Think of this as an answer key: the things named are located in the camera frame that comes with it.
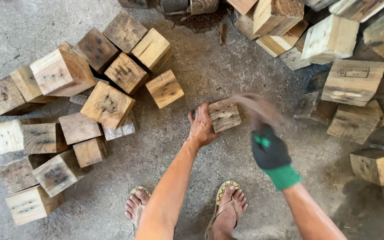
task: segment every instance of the foot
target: foot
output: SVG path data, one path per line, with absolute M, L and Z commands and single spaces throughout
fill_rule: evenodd
M 238 206 L 239 217 L 247 209 L 248 204 L 246 203 L 247 198 L 244 197 L 244 193 L 241 189 L 235 190 L 233 185 L 226 187 L 223 196 L 220 199 L 219 208 L 235 199 Z M 227 208 L 224 212 L 219 214 L 214 220 L 210 232 L 208 233 L 208 239 L 216 240 L 221 236 L 232 236 L 233 228 L 236 224 L 236 214 L 233 206 Z
M 125 215 L 129 220 L 131 220 L 134 226 L 138 229 L 139 226 L 136 226 L 136 212 L 137 209 L 140 208 L 140 201 L 142 205 L 147 205 L 151 199 L 145 190 L 138 189 L 135 194 L 130 196 L 130 199 L 127 201 L 125 205 Z

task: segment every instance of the hand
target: hand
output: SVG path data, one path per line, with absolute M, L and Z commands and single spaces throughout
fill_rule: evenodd
M 189 112 L 188 118 L 191 123 L 191 130 L 188 139 L 196 141 L 199 147 L 210 144 L 215 139 L 221 136 L 221 133 L 216 134 L 208 115 L 208 106 L 210 102 L 204 102 L 198 107 L 198 110 L 193 117 L 195 110 Z

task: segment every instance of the green and black glove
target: green and black glove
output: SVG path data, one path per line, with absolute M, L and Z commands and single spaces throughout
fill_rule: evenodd
M 277 190 L 301 181 L 301 176 L 291 166 L 287 146 L 270 125 L 264 124 L 261 131 L 251 133 L 251 149 L 257 165 L 269 175 Z

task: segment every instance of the concrete floor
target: concrete floor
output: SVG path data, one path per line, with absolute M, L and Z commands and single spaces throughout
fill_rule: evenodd
M 121 10 L 116 0 L 0 0 L 0 79 L 30 64 L 61 41 L 75 44 L 93 26 L 99 30 Z M 321 66 L 291 72 L 279 58 L 246 39 L 229 19 L 227 43 L 218 31 L 194 35 L 173 26 L 155 10 L 128 9 L 146 28 L 155 28 L 172 44 L 172 69 L 185 96 L 159 110 L 146 89 L 134 97 L 139 132 L 110 141 L 114 154 L 64 191 L 66 202 L 49 217 L 15 227 L 0 180 L 0 239 L 132 239 L 124 216 L 130 189 L 154 189 L 189 131 L 186 114 L 203 101 L 235 92 L 263 94 L 288 118 L 297 97 Z M 79 112 L 67 98 L 23 117 L 61 117 Z M 0 122 L 17 117 L 0 117 Z M 255 164 L 248 140 L 248 119 L 200 150 L 175 230 L 175 239 L 202 239 L 213 212 L 216 190 L 225 179 L 237 181 L 249 207 L 234 236 L 239 239 L 300 239 L 281 193 Z M 293 166 L 323 210 L 349 239 L 384 240 L 384 201 L 378 186 L 354 177 L 348 153 L 360 146 L 329 136 L 325 127 L 291 120 L 281 129 Z M 0 166 L 23 153 L 0 156 Z

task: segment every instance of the flip-flop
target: flip-flop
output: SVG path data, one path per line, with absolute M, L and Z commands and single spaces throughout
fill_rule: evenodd
M 137 192 L 137 190 L 139 190 L 139 189 L 143 189 L 146 193 L 147 193 L 147 195 L 149 196 L 149 197 L 151 197 L 151 193 L 146 189 L 146 187 L 144 187 L 144 186 L 137 186 L 137 187 L 135 187 L 135 188 L 133 188 L 132 190 L 131 190 L 131 192 L 130 192 L 130 194 L 128 195 L 128 197 L 127 197 L 127 202 L 128 202 L 128 200 L 130 199 L 130 196 L 131 195 L 136 195 L 136 192 Z M 139 225 L 139 222 L 140 222 L 140 216 L 142 215 L 142 211 L 145 209 L 145 205 L 142 205 L 142 201 L 140 200 L 140 198 L 138 198 L 139 199 L 139 203 L 140 203 L 140 205 L 139 205 L 139 207 L 137 208 L 137 211 L 136 211 L 136 224 L 135 224 L 135 226 L 138 226 Z
M 227 180 L 227 181 L 224 181 L 222 183 L 222 185 L 220 186 L 219 190 L 217 191 L 217 195 L 216 195 L 216 207 L 214 208 L 214 214 L 213 214 L 213 218 L 211 219 L 210 223 L 208 224 L 208 227 L 207 227 L 207 231 L 205 231 L 205 239 L 207 240 L 208 239 L 208 233 L 210 232 L 211 230 L 211 226 L 213 225 L 213 222 L 214 220 L 216 219 L 216 217 L 221 214 L 223 211 L 225 211 L 226 209 L 228 209 L 230 206 L 233 206 L 233 209 L 235 210 L 235 214 L 236 214 L 236 223 L 235 223 L 235 227 L 233 228 L 236 228 L 236 225 L 238 224 L 238 220 L 239 220 L 239 213 L 238 213 L 238 203 L 233 199 L 232 197 L 232 200 L 230 202 L 228 202 L 227 204 L 219 207 L 220 205 L 220 199 L 221 197 L 223 197 L 224 195 L 224 190 L 227 188 L 227 186 L 229 185 L 233 185 L 235 186 L 235 190 L 237 190 L 238 188 L 240 189 L 238 183 L 232 181 L 232 180 Z

